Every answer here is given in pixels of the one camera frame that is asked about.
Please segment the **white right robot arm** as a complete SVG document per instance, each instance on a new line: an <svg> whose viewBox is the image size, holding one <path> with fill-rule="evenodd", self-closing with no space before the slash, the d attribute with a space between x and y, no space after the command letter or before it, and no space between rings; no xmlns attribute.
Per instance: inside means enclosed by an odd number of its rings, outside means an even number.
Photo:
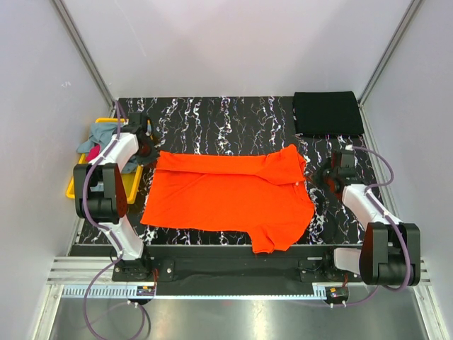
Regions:
<svg viewBox="0 0 453 340"><path fill-rule="evenodd" d="M356 177L350 167L324 163L312 176L314 183L330 191L347 207L365 229L359 249L337 247L321 263L321 272L336 281L346 271L367 285L392 290L416 286L421 279L420 229L403 222L376 198L370 186Z"/></svg>

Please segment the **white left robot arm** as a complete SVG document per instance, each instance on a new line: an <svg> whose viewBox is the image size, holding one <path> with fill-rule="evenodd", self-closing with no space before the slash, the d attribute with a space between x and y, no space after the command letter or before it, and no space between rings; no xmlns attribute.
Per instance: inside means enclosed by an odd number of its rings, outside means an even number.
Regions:
<svg viewBox="0 0 453 340"><path fill-rule="evenodd" d="M121 171L132 157L140 165L153 166L158 156L152 138L145 132L120 132L95 159L73 169L76 214L101 230L114 246L115 272L139 281L152 274L153 263L127 218Z"/></svg>

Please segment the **orange t-shirt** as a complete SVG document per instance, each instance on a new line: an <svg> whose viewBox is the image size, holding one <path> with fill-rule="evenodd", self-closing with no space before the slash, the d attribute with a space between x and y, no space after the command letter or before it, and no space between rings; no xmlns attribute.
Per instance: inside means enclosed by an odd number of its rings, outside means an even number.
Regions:
<svg viewBox="0 0 453 340"><path fill-rule="evenodd" d="M305 164L293 144L254 156L161 152L141 223L245 232L256 254L286 251L315 212Z"/></svg>

